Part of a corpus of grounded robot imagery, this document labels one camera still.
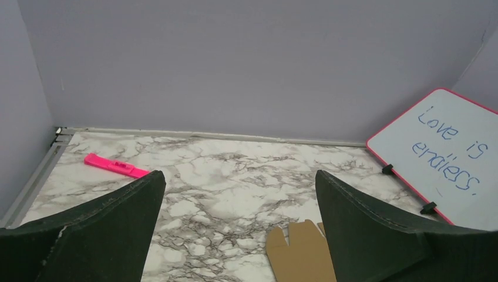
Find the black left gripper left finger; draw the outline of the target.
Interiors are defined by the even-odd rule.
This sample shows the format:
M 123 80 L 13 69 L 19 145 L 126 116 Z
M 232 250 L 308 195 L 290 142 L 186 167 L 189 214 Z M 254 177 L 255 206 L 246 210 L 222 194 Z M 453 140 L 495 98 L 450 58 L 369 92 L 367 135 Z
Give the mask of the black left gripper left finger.
M 155 170 L 71 209 L 1 229 L 1 280 L 140 281 L 165 188 Z

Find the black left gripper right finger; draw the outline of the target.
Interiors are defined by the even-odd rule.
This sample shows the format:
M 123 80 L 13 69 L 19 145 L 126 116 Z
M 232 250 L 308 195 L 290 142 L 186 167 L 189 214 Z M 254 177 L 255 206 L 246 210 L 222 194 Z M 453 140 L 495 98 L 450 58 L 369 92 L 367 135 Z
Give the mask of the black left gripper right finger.
M 315 190 L 338 281 L 496 281 L 497 232 L 434 221 L 319 170 Z

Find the brown cardboard box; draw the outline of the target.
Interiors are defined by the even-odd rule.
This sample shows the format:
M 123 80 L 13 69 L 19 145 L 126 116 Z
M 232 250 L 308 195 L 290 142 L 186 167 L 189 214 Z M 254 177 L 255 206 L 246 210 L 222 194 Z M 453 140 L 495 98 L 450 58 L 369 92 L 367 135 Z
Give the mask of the brown cardboard box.
M 265 250 L 277 282 L 337 280 L 322 223 L 290 223 L 287 237 L 275 227 L 267 235 Z

